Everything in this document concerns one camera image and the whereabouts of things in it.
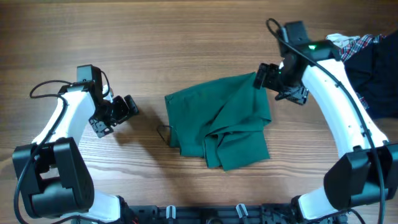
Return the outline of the green cloth garment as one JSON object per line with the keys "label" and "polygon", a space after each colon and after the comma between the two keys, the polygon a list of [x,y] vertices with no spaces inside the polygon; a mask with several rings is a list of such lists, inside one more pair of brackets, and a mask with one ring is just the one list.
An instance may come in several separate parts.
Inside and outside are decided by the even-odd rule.
{"label": "green cloth garment", "polygon": [[253,87],[255,77],[220,78],[165,96],[170,147],[225,171],[269,159],[264,128],[271,112],[266,91]]}

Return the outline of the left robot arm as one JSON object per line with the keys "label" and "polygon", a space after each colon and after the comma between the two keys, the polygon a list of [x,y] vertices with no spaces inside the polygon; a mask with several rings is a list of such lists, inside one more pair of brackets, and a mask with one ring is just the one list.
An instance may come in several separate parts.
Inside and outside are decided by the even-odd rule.
{"label": "left robot arm", "polygon": [[19,205],[33,219],[55,223],[138,223],[120,196],[95,190],[78,148],[86,124],[98,137],[138,113],[131,96],[112,96],[109,86],[95,81],[63,82],[57,107],[44,130],[12,154],[17,184],[14,213],[25,223]]}

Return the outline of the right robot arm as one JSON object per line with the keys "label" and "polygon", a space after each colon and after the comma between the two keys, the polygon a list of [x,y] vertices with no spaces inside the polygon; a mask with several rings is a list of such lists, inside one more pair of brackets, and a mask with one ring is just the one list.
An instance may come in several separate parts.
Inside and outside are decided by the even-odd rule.
{"label": "right robot arm", "polygon": [[290,203],[290,217],[313,223],[362,205],[386,202],[397,192],[397,145],[373,123],[355,98],[345,67],[329,41],[279,41],[280,65],[259,66],[254,86],[278,93],[296,104],[313,95],[335,140],[339,159],[325,174],[323,185]]}

